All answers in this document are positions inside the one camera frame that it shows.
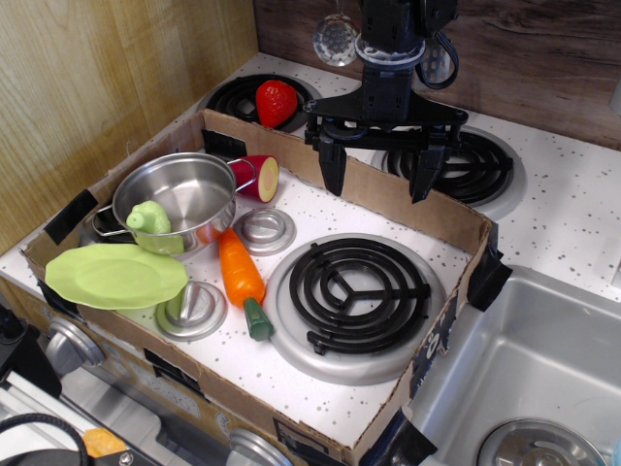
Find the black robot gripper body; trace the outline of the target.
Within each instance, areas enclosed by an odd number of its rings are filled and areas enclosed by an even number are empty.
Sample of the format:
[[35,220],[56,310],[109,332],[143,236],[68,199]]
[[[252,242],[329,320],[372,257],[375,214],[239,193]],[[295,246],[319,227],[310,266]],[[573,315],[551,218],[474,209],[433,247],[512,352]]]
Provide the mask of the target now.
[[438,159],[457,145],[468,114],[432,102],[411,88],[413,71],[367,65],[355,90],[310,101],[305,143],[322,162],[339,157],[336,150],[405,150],[430,152]]

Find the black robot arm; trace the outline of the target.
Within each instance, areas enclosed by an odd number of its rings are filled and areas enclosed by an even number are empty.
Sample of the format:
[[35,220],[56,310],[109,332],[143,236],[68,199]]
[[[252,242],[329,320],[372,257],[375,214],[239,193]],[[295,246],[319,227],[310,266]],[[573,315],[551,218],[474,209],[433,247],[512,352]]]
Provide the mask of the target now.
[[454,1],[363,1],[354,42],[362,82],[346,95],[309,101],[305,141],[318,153],[325,187],[343,191],[349,148],[403,150],[412,157],[409,195],[424,200],[460,146],[466,112],[413,90],[454,83],[459,55],[443,30],[458,17]]

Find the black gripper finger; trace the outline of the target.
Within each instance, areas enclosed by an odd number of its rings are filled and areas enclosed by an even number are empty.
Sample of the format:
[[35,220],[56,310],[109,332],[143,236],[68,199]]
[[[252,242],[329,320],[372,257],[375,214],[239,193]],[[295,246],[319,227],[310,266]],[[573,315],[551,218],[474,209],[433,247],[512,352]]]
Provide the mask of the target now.
[[336,196],[341,196],[347,162],[343,144],[333,138],[321,136],[318,154],[319,166],[326,189]]
[[451,155],[451,149],[445,146],[431,146],[418,151],[412,158],[409,176],[409,194],[413,203],[428,197],[434,183],[440,175],[443,164]]

